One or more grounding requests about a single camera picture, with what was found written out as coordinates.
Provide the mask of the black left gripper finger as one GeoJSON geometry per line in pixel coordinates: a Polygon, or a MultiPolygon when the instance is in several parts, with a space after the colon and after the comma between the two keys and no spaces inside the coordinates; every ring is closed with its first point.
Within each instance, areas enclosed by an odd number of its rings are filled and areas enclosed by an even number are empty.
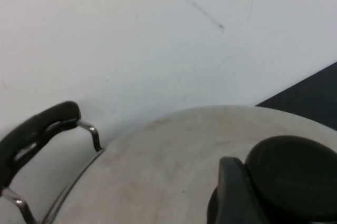
{"type": "Polygon", "coordinates": [[[265,223],[250,178],[238,158],[221,158],[216,196],[215,223],[265,223]]]}

